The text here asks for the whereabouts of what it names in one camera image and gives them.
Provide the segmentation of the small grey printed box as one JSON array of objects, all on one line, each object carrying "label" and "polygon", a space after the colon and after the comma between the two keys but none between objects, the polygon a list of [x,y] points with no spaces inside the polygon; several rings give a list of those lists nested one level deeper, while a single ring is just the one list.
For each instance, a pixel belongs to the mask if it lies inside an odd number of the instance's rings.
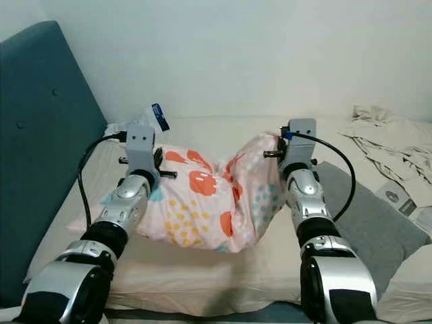
[{"label": "small grey printed box", "polygon": [[413,198],[397,182],[386,182],[375,194],[404,216],[411,216],[417,208]]}]

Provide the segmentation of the small white box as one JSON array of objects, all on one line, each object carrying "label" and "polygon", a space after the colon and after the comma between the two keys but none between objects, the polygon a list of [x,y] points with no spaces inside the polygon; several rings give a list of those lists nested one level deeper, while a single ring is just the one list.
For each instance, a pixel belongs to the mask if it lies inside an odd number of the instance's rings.
[{"label": "small white box", "polygon": [[417,207],[407,218],[432,238],[432,206]]}]

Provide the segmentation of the crumpled beige blanket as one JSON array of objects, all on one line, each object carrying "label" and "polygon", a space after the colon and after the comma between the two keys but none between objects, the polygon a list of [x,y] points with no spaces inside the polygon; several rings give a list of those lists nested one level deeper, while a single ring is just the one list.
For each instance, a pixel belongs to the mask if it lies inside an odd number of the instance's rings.
[{"label": "crumpled beige blanket", "polygon": [[418,198],[419,206],[432,206],[432,123],[355,105],[339,133],[352,139],[383,176]]}]

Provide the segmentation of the white plastic packet blue end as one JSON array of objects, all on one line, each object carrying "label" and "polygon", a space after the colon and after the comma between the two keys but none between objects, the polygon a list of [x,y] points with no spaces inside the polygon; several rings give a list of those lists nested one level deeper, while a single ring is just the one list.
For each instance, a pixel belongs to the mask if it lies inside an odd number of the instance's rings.
[{"label": "white plastic packet blue end", "polygon": [[143,112],[128,121],[108,124],[104,136],[114,135],[120,132],[127,132],[130,128],[145,128],[152,130],[154,137],[170,132],[171,126],[163,108],[160,104],[151,104],[143,109]]}]

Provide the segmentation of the pink pillow with orange print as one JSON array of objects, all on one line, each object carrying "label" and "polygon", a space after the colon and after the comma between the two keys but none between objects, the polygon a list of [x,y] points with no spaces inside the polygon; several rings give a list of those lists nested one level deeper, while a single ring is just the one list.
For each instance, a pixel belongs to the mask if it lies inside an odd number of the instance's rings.
[{"label": "pink pillow with orange print", "polygon": [[[277,159],[263,157],[279,143],[275,134],[253,136],[225,163],[211,163],[194,149],[155,144],[155,163],[177,177],[161,178],[151,197],[139,201],[138,223],[128,238],[138,234],[231,253],[255,246],[286,200]],[[98,218],[115,190],[103,198]]]}]

